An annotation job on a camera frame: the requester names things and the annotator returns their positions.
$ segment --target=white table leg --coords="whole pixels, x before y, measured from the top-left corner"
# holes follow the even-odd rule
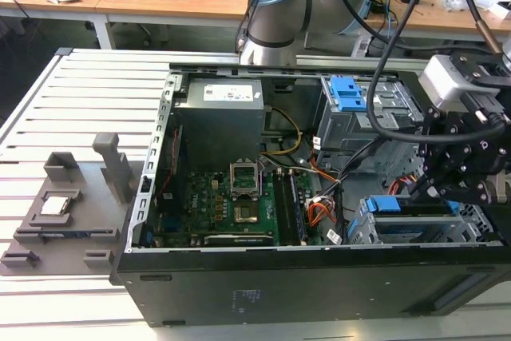
[[[102,50],[115,50],[115,40],[113,38],[110,22],[105,15],[98,15],[94,20],[94,29],[96,30],[97,40]]]
[[[25,28],[21,22],[20,18],[5,18],[6,24],[17,34],[24,35]]]
[[[168,40],[168,26],[166,24],[160,24],[160,42],[166,43]]]
[[[305,39],[303,39],[303,48],[305,50],[308,50],[309,48],[311,48],[311,46],[309,45],[309,33],[308,32],[305,33]]]
[[[367,55],[371,39],[371,35],[364,29],[361,29],[358,32],[357,41],[355,42],[353,50],[351,51],[351,57],[365,57]]]

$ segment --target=wooden desk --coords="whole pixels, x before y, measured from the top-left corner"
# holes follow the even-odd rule
[[[100,0],[96,11],[105,14],[241,20],[247,3],[248,0]]]
[[[402,19],[407,7],[408,5],[401,3],[400,0],[392,0],[390,4],[390,8],[396,13],[399,20]],[[511,32],[511,21],[502,21],[488,11],[481,10],[481,16],[486,20],[489,28],[501,38],[505,38]],[[374,28],[379,28],[383,19],[382,15],[371,14],[367,23]],[[430,33],[434,33],[437,37],[443,36],[446,39],[473,40],[468,35],[477,34],[477,29],[468,10],[447,12],[438,4],[438,0],[421,0],[415,6],[403,31],[403,36],[428,38]]]

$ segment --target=label sticker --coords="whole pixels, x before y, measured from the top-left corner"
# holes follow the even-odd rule
[[[254,101],[252,86],[209,84],[204,87],[204,101]]]
[[[327,233],[327,237],[331,240],[335,245],[341,244],[341,236],[335,233],[333,230],[329,229]]]

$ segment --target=metal slotted table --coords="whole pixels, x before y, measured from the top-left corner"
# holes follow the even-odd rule
[[[100,161],[99,131],[119,133],[120,152],[142,161],[170,62],[236,63],[233,54],[61,50],[0,129],[0,254],[9,246],[45,178],[52,151]],[[299,57],[299,64],[370,69],[377,59]],[[394,60],[420,71],[425,62]],[[452,315],[419,319],[149,328],[123,287],[108,276],[0,276],[0,339],[301,340],[511,339],[511,284]]]

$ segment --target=orange wire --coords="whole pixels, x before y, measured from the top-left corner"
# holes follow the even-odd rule
[[[312,219],[315,208],[320,208],[321,211],[316,216],[316,218]],[[330,214],[330,212],[328,211],[328,208],[326,206],[324,206],[323,204],[320,204],[320,203],[311,204],[311,206],[307,210],[307,215],[309,217],[309,223],[311,224],[311,226],[312,227],[316,226],[317,223],[324,217],[324,214],[326,214],[330,218],[330,220],[332,220],[333,222],[336,221],[335,218]]]
[[[316,160],[314,158],[314,149],[312,149],[312,154],[311,154],[311,167],[317,172],[319,173],[321,176],[325,177],[326,179],[330,180],[330,181],[333,181],[333,182],[337,182],[337,179],[335,177],[332,177],[330,176],[328,173],[324,172],[322,169],[319,169],[318,166],[316,165]]]
[[[387,193],[387,195],[392,195],[392,194],[393,194],[393,193],[392,193],[392,188],[393,188],[396,184],[397,184],[397,181],[396,181],[396,180],[394,180],[394,181],[392,182],[392,184],[390,185],[390,187],[389,187],[389,192]]]

